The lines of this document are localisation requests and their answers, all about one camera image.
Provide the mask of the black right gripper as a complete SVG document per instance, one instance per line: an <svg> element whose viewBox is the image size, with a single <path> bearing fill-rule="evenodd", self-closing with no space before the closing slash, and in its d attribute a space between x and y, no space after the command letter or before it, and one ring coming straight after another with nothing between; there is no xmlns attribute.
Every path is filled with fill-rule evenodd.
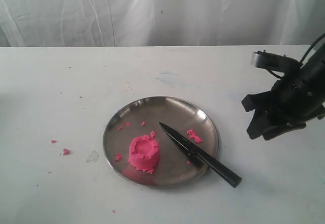
<svg viewBox="0 0 325 224"><path fill-rule="evenodd" d="M254 111L247 128L250 139L261 135L268 141L288 132L301 130L305 122L324 118L324 64L291 71L276 81L267 92L247 95L242 104L246 111ZM264 133L269 126L268 115L279 117L287 125Z"/></svg>

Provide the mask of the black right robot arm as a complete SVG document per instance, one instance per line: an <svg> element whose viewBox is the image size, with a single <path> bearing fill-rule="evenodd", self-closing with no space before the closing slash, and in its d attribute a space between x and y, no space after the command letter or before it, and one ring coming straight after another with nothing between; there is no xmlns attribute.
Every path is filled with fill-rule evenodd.
<svg viewBox="0 0 325 224"><path fill-rule="evenodd" d="M278 80L271 90L248 94L242 100L245 111L254 112L247 128L250 139L271 140L305 128L312 119L324 118L324 46L305 61L323 38L324 35L317 38L301 60L266 51L253 53L251 64Z"/></svg>

